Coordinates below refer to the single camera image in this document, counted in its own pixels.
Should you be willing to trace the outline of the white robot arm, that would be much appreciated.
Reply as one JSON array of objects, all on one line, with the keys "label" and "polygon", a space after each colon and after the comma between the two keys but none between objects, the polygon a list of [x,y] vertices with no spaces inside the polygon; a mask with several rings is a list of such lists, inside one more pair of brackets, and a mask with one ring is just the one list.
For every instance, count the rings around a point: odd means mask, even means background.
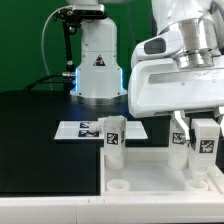
[{"label": "white robot arm", "polygon": [[71,94],[87,101],[128,96],[136,118],[224,110],[224,3],[220,0],[151,0],[157,35],[132,54],[127,89],[117,65],[117,29],[101,19],[110,0],[66,0],[80,15],[82,59]]}]

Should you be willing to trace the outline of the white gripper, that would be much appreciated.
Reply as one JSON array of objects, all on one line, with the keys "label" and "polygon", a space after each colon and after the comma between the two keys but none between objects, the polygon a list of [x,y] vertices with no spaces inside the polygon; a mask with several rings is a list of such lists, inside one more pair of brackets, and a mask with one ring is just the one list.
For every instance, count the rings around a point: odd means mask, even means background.
[{"label": "white gripper", "polygon": [[179,70],[172,58],[138,63],[128,85],[129,112],[135,118],[172,114],[183,143],[190,141],[185,113],[215,110],[224,126],[224,56],[207,68]]}]

